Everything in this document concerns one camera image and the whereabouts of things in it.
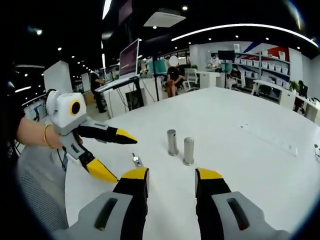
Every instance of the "gold bracelet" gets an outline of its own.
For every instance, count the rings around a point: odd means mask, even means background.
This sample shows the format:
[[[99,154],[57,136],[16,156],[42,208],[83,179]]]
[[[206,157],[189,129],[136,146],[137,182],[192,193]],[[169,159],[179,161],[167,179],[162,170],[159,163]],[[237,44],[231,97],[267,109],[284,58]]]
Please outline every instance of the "gold bracelet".
[[[48,141],[47,141],[47,137],[46,137],[46,130],[47,130],[47,128],[48,128],[49,126],[52,126],[52,125],[51,125],[51,124],[47,124],[47,125],[45,126],[45,128],[44,128],[44,131],[43,131],[43,139],[44,139],[45,144],[46,144],[49,148],[54,149],[54,147],[50,146],[50,144],[49,144]]]

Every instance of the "cable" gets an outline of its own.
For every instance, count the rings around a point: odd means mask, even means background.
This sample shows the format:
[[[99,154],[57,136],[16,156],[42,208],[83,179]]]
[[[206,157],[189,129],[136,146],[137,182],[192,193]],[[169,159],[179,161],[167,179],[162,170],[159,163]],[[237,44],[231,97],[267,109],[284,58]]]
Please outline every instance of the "cable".
[[[125,110],[125,112],[127,112],[127,109],[126,109],[126,107],[129,109],[129,107],[125,104],[125,98],[124,98],[124,96],[122,96],[122,93],[121,93],[121,91],[117,88],[116,89],[116,91],[118,92],[118,94],[119,94],[119,96],[120,96],[120,99],[121,99],[121,101],[122,101],[122,103],[124,104],[124,110]]]
[[[114,117],[114,112],[112,111],[112,106],[111,106],[111,99],[110,99],[110,90],[109,90],[109,103],[110,103],[110,111],[112,113],[112,118]]]
[[[151,93],[149,92],[149,90],[148,90],[148,88],[147,88],[147,86],[146,86],[146,84],[145,84],[145,81],[144,81],[142,78],[140,78],[140,79],[141,79],[141,81],[143,82],[143,85],[144,85],[146,91],[148,92],[148,94],[151,96],[153,102],[155,103],[156,101],[155,101],[154,97],[151,95]]]
[[[62,160],[61,160],[61,156],[60,156],[60,153],[59,153],[59,149],[57,149],[56,151],[58,152],[58,155],[59,155],[59,159],[60,159],[62,168],[63,168],[64,170],[67,170],[66,166],[64,165],[64,163],[63,163]]]

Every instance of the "air vent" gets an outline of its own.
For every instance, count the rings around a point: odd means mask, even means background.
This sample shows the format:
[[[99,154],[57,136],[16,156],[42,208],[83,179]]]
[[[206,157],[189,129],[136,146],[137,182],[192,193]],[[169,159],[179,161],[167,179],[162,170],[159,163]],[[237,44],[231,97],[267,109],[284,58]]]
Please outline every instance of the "air vent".
[[[162,27],[162,28],[170,28],[173,25],[185,20],[185,16],[178,15],[176,13],[168,13],[163,11],[156,11],[146,23],[143,25],[144,27]]]

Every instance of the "potted plant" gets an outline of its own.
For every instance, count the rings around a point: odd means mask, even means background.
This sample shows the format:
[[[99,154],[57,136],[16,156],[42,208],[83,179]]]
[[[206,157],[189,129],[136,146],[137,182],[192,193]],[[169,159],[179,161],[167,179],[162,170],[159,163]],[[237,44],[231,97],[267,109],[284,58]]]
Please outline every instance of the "potted plant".
[[[198,70],[198,66],[197,65],[192,65],[191,66],[192,69],[197,69]]]
[[[296,81],[290,81],[290,90],[296,94],[300,89],[300,85]]]

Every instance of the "computer screen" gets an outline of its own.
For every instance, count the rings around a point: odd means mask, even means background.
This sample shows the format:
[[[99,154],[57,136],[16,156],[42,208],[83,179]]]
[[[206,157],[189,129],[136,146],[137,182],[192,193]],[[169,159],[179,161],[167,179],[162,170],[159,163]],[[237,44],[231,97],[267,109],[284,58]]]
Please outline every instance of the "computer screen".
[[[120,53],[119,77],[131,77],[138,71],[139,39]]]

